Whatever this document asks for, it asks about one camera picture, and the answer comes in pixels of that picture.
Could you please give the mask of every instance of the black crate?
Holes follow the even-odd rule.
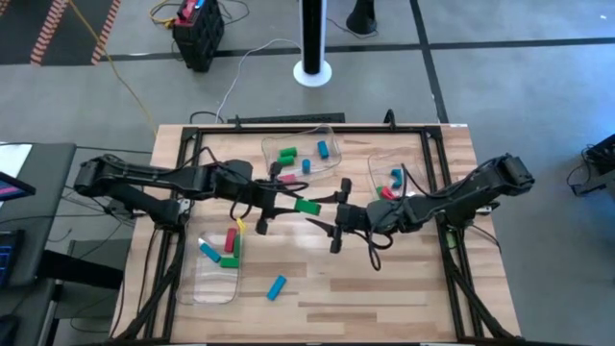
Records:
[[[173,39],[180,48],[186,67],[207,72],[224,35],[224,21],[217,0],[205,0],[203,6],[195,11],[191,25],[173,27]]]

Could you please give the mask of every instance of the white base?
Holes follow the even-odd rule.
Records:
[[[320,72],[315,75],[307,74],[304,71],[303,62],[297,62],[292,72],[297,82],[304,87],[321,87],[329,81],[333,74],[328,62],[323,62]]]

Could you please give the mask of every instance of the red block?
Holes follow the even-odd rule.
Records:
[[[229,229],[227,232],[227,242],[224,244],[224,251],[231,253],[234,249],[234,238],[237,235],[237,229]]]
[[[384,187],[382,189],[381,196],[382,198],[386,198],[387,200],[391,200],[391,201],[395,199],[395,195],[393,194],[393,191],[391,191],[391,189],[388,187]]]

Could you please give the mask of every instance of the transparent tray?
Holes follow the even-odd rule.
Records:
[[[329,149],[329,157],[324,160],[320,158],[316,144],[321,140],[327,143],[327,148]],[[302,182],[329,177],[333,173],[333,168],[342,161],[342,153],[337,145],[335,133],[331,126],[324,124],[313,130],[295,135],[266,137],[262,140],[261,147],[262,153],[265,156],[265,162],[267,163],[267,170],[271,166],[271,163],[278,159],[280,150],[296,147],[297,157],[295,158],[294,164],[284,167],[280,176],[294,174],[295,179]],[[311,161],[310,172],[308,174],[304,174],[301,167],[301,162],[304,159]]]
[[[378,192],[376,191],[379,186],[389,187],[397,197],[402,195],[404,189],[403,182],[402,187],[392,188],[395,178],[391,176],[391,171],[393,169],[402,169],[402,163],[406,166],[408,173],[412,175],[416,183],[425,191],[428,191],[430,187],[424,165],[419,165],[417,164],[418,162],[424,162],[423,156],[417,155],[416,149],[409,147],[381,150],[370,155],[369,158],[367,158],[367,165],[369,167],[374,198],[379,198]],[[407,180],[406,186],[406,196],[422,194],[410,179]]]
[[[177,301],[184,305],[219,305],[231,302],[239,291],[244,242],[240,243],[239,267],[222,268],[219,262],[214,262],[200,250],[198,239],[203,239],[220,256],[232,256],[232,253],[224,251],[227,231],[210,230],[209,227],[204,232],[194,229],[190,231],[189,227],[188,224],[182,280],[176,293]],[[239,232],[236,224],[229,223],[228,228],[235,228]]]

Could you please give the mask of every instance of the keyboard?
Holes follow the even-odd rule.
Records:
[[[9,284],[22,237],[22,230],[0,231],[0,287]]]

